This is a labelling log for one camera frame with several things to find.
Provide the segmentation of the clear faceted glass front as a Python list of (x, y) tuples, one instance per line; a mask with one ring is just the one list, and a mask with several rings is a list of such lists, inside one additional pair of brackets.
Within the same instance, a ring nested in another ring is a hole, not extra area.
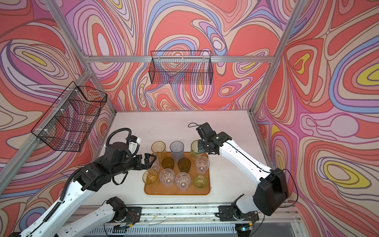
[(166, 168), (160, 172), (159, 180), (163, 185), (172, 187), (175, 184), (175, 172), (170, 168)]

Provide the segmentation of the yellow tall glass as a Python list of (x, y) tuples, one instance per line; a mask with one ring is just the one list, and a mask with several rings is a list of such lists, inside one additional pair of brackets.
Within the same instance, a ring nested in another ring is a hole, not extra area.
[(158, 158), (159, 162), (162, 162), (166, 157), (166, 144), (163, 141), (156, 141), (152, 144), (151, 150), (153, 154)]

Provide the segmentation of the brown short glass front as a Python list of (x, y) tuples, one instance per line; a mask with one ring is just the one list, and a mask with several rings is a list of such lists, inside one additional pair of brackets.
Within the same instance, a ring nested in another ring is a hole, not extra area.
[(174, 169), (175, 162), (171, 157), (166, 157), (162, 160), (161, 165), (164, 169)]

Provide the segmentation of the yellow short plastic glass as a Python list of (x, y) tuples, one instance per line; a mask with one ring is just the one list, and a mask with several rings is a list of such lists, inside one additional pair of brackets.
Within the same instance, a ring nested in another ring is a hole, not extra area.
[(159, 184), (159, 174), (153, 169), (148, 169), (143, 174), (142, 180), (147, 187), (156, 187)]

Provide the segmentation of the brown tall glass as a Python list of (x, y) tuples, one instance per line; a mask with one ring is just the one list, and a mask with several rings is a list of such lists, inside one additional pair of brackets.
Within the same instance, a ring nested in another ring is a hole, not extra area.
[(180, 172), (189, 173), (190, 168), (191, 168), (191, 160), (188, 158), (179, 159), (178, 168)]

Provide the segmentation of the green tall glass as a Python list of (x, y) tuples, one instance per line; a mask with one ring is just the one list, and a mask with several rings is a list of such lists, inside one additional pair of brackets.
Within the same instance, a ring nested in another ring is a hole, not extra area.
[(192, 142), (190, 147), (190, 157), (193, 160), (196, 160), (197, 158), (201, 157), (202, 153), (198, 150), (198, 141), (195, 140)]

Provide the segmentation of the bluish clear tall glass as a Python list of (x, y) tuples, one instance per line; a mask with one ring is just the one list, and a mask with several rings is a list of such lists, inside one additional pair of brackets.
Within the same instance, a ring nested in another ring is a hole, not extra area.
[(174, 141), (170, 144), (170, 151), (174, 162), (178, 162), (180, 159), (185, 157), (184, 148), (185, 146), (181, 141)]

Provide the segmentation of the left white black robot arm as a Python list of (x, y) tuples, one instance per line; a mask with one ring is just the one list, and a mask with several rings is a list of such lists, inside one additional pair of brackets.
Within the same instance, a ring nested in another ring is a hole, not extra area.
[(139, 155), (139, 143), (107, 143), (104, 155), (74, 171), (59, 199), (34, 223), (12, 237), (82, 237), (100, 224), (121, 222), (127, 215), (125, 203), (118, 197), (107, 200), (99, 209), (73, 224), (65, 225), (74, 212), (105, 184), (115, 182), (117, 175), (127, 176), (131, 170), (148, 170), (155, 155)]

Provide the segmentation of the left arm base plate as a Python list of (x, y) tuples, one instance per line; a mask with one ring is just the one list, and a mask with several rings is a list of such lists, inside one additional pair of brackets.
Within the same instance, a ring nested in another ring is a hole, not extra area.
[(135, 224), (139, 222), (141, 217), (142, 207), (131, 206), (123, 208), (120, 211), (120, 223)]

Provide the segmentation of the brown plastic tray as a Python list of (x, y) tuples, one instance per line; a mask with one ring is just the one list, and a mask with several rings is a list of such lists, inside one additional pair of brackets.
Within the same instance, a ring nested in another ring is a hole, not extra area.
[(194, 179), (199, 173), (196, 170), (195, 160), (190, 157), (190, 152), (185, 152), (185, 158), (191, 161), (191, 167), (188, 175), (190, 176), (189, 188), (187, 190), (180, 190), (180, 188), (174, 183), (173, 186), (168, 187), (158, 180), (156, 184), (145, 184), (144, 192), (147, 195), (158, 196), (205, 196), (210, 193), (210, 170), (207, 170), (203, 176), (205, 177), (205, 184), (202, 188), (196, 187)]

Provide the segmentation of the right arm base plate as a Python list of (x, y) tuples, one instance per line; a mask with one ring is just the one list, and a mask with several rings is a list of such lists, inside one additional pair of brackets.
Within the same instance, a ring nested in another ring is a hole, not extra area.
[(221, 221), (249, 221), (255, 223), (259, 221), (259, 215), (257, 212), (242, 213), (237, 207), (232, 205), (220, 205), (218, 206), (218, 212), (215, 216)]

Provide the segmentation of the clear faceted glass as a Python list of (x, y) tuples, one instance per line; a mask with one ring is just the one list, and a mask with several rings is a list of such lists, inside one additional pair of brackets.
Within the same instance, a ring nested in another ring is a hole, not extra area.
[(175, 184), (175, 172), (170, 168), (166, 168), (160, 172), (159, 180), (163, 185), (172, 187)]
[(154, 163), (151, 166), (152, 170), (155, 170), (157, 173), (160, 171), (160, 162), (159, 159), (155, 160)]

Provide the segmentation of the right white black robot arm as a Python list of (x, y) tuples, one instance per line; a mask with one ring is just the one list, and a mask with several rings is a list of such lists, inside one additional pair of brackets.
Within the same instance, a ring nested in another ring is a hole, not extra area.
[(264, 165), (238, 146), (227, 133), (216, 133), (207, 122), (195, 123), (194, 126), (200, 136), (197, 140), (197, 150), (200, 153), (227, 159), (253, 183), (252, 193), (241, 194), (231, 204), (219, 206), (218, 216), (221, 221), (244, 220), (249, 213), (258, 211), (271, 216), (279, 208), (297, 204), (299, 198), (290, 205), (283, 205), (290, 197), (285, 174), (290, 172), (288, 169), (273, 169)]

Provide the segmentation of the green short glass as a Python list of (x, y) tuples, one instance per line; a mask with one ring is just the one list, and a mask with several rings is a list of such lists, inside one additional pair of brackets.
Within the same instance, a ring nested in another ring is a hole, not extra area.
[(194, 177), (193, 183), (194, 183), (196, 188), (203, 189), (207, 186), (208, 180), (207, 180), (206, 176), (204, 176), (202, 174), (198, 174), (197, 176)]

